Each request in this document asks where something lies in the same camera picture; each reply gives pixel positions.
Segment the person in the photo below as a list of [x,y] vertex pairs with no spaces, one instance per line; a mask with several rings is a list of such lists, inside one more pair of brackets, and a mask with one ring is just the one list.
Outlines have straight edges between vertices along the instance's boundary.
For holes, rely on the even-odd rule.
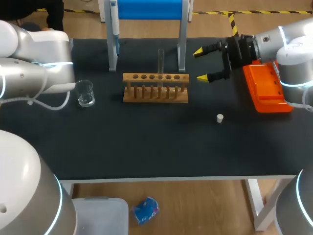
[[63,31],[64,3],[62,0],[0,0],[0,20],[15,21],[25,18],[37,9],[48,12],[48,28]]

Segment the wooden floor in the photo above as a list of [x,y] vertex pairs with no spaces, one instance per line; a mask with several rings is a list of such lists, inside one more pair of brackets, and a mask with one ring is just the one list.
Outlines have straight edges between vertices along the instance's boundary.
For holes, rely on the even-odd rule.
[[[66,8],[98,11],[96,0],[64,0]],[[311,0],[195,0],[194,11],[212,10],[311,10]],[[235,15],[240,34],[256,34],[311,15]],[[46,13],[27,18],[45,27]],[[105,38],[105,24],[99,15],[66,13],[66,33],[73,38]],[[179,22],[120,21],[121,38],[177,37]],[[188,37],[228,37],[232,30],[227,17],[194,15]],[[274,180],[260,180],[263,196]],[[150,196],[159,202],[160,213],[139,227],[130,219],[130,235],[276,235],[274,225],[264,233],[253,228],[251,209],[242,181],[190,181],[83,184],[75,197],[108,196],[123,198],[129,207]]]

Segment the blue object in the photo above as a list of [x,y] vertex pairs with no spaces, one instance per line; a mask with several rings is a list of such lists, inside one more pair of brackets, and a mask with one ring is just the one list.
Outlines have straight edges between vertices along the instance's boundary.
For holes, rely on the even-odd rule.
[[146,223],[152,219],[159,211],[158,203],[155,199],[147,197],[138,206],[133,207],[135,218],[139,225]]
[[118,0],[121,20],[181,20],[182,0]]

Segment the white cable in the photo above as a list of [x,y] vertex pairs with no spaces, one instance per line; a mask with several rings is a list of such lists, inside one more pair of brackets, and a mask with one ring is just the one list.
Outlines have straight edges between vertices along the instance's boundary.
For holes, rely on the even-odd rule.
[[47,109],[50,109],[50,110],[53,110],[53,111],[58,111],[62,108],[64,108],[69,100],[69,95],[70,95],[70,92],[67,92],[67,96],[65,98],[65,101],[64,103],[59,106],[59,107],[51,107],[45,103],[42,103],[41,101],[39,100],[36,100],[36,99],[33,99],[33,98],[29,98],[29,97],[18,97],[18,98],[12,98],[12,99],[4,99],[4,100],[0,100],[0,104],[5,104],[5,103],[10,103],[10,102],[14,102],[14,101],[33,101],[34,103],[37,103]]
[[274,67],[274,70],[275,70],[275,73],[276,73],[277,77],[278,77],[279,80],[280,80],[279,70],[278,70],[278,67],[276,66],[275,61],[273,61],[273,67]]
[[304,107],[306,110],[308,110],[308,111],[310,111],[310,112],[313,112],[313,108],[312,108],[310,105],[308,105],[308,104],[305,103],[305,98],[306,98],[306,96],[307,96],[307,93],[308,93],[310,87],[311,87],[311,86],[307,86],[307,87],[304,89],[304,91],[303,91],[303,94],[302,94],[302,104],[303,104],[303,107]]

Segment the test tube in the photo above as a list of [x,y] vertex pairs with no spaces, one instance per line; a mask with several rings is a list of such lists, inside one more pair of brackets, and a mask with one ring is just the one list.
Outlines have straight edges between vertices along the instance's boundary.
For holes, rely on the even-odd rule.
[[[158,79],[162,79],[163,78],[163,71],[164,71],[164,50],[163,49],[159,49],[157,51],[157,57],[158,57],[157,77],[158,77]],[[157,85],[163,87],[162,82],[159,82]]]

